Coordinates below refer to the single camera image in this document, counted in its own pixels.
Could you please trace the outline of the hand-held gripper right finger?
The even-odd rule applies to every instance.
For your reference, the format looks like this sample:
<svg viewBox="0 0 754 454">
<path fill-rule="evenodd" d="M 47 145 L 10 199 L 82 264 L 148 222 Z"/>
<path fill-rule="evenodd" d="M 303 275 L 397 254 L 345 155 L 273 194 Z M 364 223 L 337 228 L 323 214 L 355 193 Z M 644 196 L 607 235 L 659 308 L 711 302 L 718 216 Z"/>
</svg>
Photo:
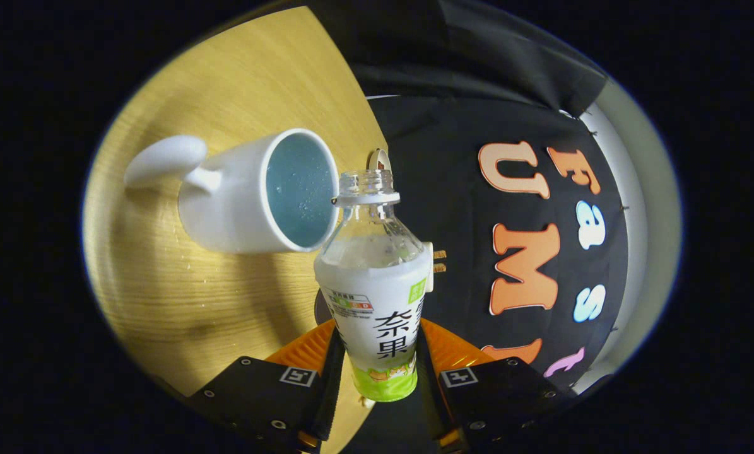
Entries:
<svg viewBox="0 0 754 454">
<path fill-rule="evenodd" d="M 564 413 L 570 392 L 520 357 L 494 359 L 422 319 L 418 388 L 440 450 L 512 450 Z"/>
</svg>

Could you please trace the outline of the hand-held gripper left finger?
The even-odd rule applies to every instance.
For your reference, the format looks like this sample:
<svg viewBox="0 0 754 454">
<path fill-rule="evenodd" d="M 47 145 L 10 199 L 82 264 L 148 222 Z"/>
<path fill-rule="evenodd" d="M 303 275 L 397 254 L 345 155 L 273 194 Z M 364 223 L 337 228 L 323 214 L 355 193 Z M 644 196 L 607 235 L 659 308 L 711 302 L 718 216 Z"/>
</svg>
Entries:
<svg viewBox="0 0 754 454">
<path fill-rule="evenodd" d="M 319 451 L 333 428 L 344 353 L 327 321 L 267 359 L 236 359 L 187 405 L 261 450 Z"/>
</svg>

